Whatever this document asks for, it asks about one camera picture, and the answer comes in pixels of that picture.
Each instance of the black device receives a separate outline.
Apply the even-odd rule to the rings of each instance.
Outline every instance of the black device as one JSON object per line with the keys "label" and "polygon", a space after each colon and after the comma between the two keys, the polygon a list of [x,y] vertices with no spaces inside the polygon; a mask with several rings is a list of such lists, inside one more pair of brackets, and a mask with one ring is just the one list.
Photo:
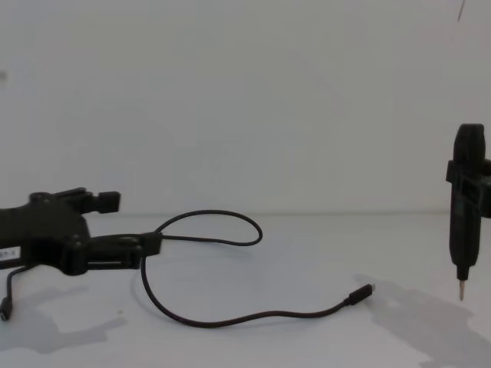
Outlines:
{"label": "black device", "polygon": [[491,218],[491,161],[485,156],[484,125],[460,126],[447,169],[447,182],[452,183],[450,256],[460,280],[460,300],[479,255],[481,218]]}
{"label": "black device", "polygon": [[[84,188],[78,188],[55,194],[33,193],[29,196],[28,204],[0,210],[0,269],[19,267],[7,277],[7,296],[0,303],[0,318],[9,320],[12,315],[12,278],[39,264],[55,267],[70,276],[84,274],[89,270],[139,268],[145,291],[157,309],[181,324],[201,328],[231,326],[265,317],[326,317],[343,307],[361,302],[374,291],[374,286],[367,284],[349,294],[341,303],[319,312],[271,310],[217,322],[202,322],[181,317],[157,300],[147,278],[147,257],[160,253],[162,240],[250,246],[261,241],[261,228],[252,219],[239,213],[210,209],[178,215],[163,223],[154,232],[91,237],[82,215],[93,211],[117,212],[119,204],[118,192],[103,192],[95,196]],[[196,215],[236,217],[252,225],[258,232],[258,237],[251,242],[240,242],[162,234],[162,231],[174,222]]]}

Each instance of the cable plug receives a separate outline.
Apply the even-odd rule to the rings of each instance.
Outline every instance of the cable plug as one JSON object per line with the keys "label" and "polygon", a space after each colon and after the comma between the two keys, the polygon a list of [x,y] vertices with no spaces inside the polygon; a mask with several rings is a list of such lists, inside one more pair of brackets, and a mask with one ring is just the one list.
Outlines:
{"label": "cable plug", "polygon": [[370,297],[375,291],[375,285],[366,284],[358,290],[353,291],[345,300],[347,305],[355,305]]}
{"label": "cable plug", "polygon": [[10,297],[4,297],[0,304],[0,318],[3,321],[9,320],[13,309],[14,304],[12,303],[12,299]]}

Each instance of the electric screwdriver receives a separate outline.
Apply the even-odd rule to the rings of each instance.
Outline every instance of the electric screwdriver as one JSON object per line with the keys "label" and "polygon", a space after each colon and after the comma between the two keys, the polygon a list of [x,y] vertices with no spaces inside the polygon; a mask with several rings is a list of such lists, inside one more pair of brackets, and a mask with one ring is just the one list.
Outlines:
{"label": "electric screwdriver", "polygon": [[460,281],[460,300],[479,255],[481,217],[491,217],[491,162],[485,155],[484,125],[460,126],[447,170],[447,182],[452,183],[450,256]]}

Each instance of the white surface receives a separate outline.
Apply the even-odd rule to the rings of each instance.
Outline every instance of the white surface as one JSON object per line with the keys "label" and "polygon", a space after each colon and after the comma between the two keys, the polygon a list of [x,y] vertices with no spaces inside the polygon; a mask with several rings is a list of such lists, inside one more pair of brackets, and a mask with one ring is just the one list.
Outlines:
{"label": "white surface", "polygon": [[[93,217],[91,227],[95,235],[146,232],[160,220]],[[162,255],[150,261],[161,301],[185,316],[217,320],[276,308],[323,309],[366,282],[377,284],[376,294],[321,320],[273,318],[199,330],[154,312],[136,271],[69,278],[39,268],[15,282],[18,309],[0,325],[2,366],[489,366],[489,222],[460,303],[447,251],[447,216],[257,220],[265,239],[255,247],[165,243]],[[176,224],[168,233],[254,236],[238,220],[218,217]],[[0,281],[6,274],[0,273]]]}
{"label": "white surface", "polygon": [[124,211],[447,209],[491,116],[491,2],[2,0],[2,204],[120,190]]}

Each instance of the metal tip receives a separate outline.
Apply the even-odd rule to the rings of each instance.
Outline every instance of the metal tip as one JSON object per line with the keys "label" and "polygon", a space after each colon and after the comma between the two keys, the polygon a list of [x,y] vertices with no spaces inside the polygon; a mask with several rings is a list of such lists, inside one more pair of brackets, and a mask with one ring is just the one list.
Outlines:
{"label": "metal tip", "polygon": [[466,290],[466,282],[465,281],[461,281],[460,282],[460,293],[459,293],[459,299],[460,301],[463,301],[463,295],[464,295],[464,291]]}

